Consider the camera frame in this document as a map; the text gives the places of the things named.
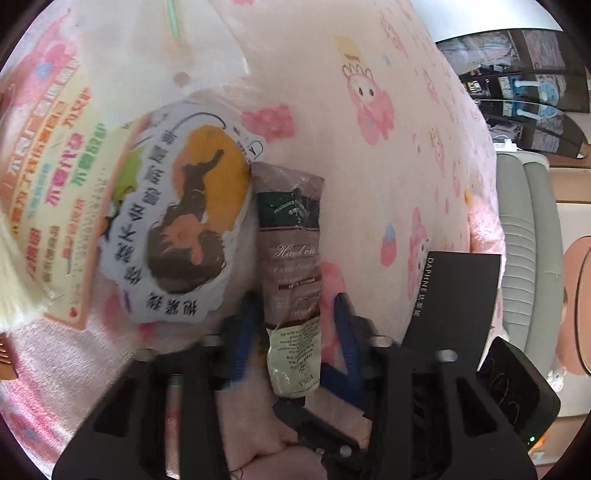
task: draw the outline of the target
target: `cartoon sticker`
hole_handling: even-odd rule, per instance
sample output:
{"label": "cartoon sticker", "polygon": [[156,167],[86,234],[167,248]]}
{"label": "cartoon sticker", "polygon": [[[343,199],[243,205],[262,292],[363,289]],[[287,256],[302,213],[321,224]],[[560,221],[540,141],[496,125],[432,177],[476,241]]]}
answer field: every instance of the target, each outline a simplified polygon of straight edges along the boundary
{"label": "cartoon sticker", "polygon": [[380,137],[388,139],[394,130],[394,107],[388,92],[374,81],[371,70],[364,66],[359,49],[348,37],[336,37],[336,44],[343,55],[343,74],[351,101],[357,109],[357,124],[365,141],[377,145]]}
{"label": "cartoon sticker", "polygon": [[113,190],[103,272],[140,323],[200,322],[217,309],[264,140],[218,108],[180,102],[152,122]]}

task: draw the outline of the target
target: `white label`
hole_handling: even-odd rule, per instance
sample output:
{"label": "white label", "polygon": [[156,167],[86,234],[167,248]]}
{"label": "white label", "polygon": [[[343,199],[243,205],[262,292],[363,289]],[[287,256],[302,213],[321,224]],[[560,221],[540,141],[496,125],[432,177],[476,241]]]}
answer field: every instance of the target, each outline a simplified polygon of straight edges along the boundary
{"label": "white label", "polygon": [[267,330],[267,368],[279,397],[303,397],[320,384],[320,317],[303,325]]}
{"label": "white label", "polygon": [[196,102],[165,107],[119,173],[100,266],[136,322],[199,323],[222,304],[250,204],[248,162],[264,149],[231,118]]}

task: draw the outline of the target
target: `pink blanket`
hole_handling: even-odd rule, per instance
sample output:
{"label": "pink blanket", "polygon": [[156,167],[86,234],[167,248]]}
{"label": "pink blanket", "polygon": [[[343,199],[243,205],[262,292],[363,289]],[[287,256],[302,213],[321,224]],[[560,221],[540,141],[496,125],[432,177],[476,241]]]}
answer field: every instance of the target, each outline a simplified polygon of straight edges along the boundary
{"label": "pink blanket", "polygon": [[[23,85],[23,114],[4,125],[5,144],[14,142],[35,92],[47,88],[40,69],[61,68],[76,53],[56,24],[68,3],[56,0],[39,17],[3,73]],[[222,99],[248,130],[264,137],[267,162],[326,180],[320,218],[323,359],[340,362],[331,318],[341,291],[382,334],[401,339],[427,250],[469,250],[465,191],[497,211],[496,157],[482,115],[409,0],[212,4],[251,74],[200,96]],[[45,48],[46,41],[57,47]],[[114,283],[97,273],[84,331],[39,320],[9,337],[19,379],[0,384],[0,411],[43,472],[51,473],[134,350],[181,349],[235,311],[256,284],[255,219],[251,211],[243,222],[222,307],[199,325],[132,323]],[[290,446],[293,432],[270,409],[274,397],[264,364],[258,358],[252,363],[243,388],[217,398],[230,468],[244,479],[273,477],[278,469],[282,478],[322,478],[318,458]],[[353,407],[322,390],[307,404],[366,439],[369,426]]]}

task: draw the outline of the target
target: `pink flower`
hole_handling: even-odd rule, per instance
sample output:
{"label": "pink flower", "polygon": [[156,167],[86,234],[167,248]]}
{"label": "pink flower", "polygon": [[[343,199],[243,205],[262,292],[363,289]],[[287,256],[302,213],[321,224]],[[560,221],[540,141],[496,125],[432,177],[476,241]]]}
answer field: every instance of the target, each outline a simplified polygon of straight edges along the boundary
{"label": "pink flower", "polygon": [[282,138],[291,138],[296,134],[290,108],[287,105],[243,112],[241,122],[249,132],[260,135],[268,143]]}

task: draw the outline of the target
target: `yellow label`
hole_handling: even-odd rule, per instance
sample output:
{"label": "yellow label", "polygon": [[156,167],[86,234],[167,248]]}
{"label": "yellow label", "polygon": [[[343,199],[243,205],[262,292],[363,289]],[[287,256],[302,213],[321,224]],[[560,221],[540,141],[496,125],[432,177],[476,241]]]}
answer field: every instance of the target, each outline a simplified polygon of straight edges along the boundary
{"label": "yellow label", "polygon": [[73,61],[16,143],[4,188],[9,225],[29,273],[56,294],[48,317],[84,328],[100,212],[142,121],[108,133]]}

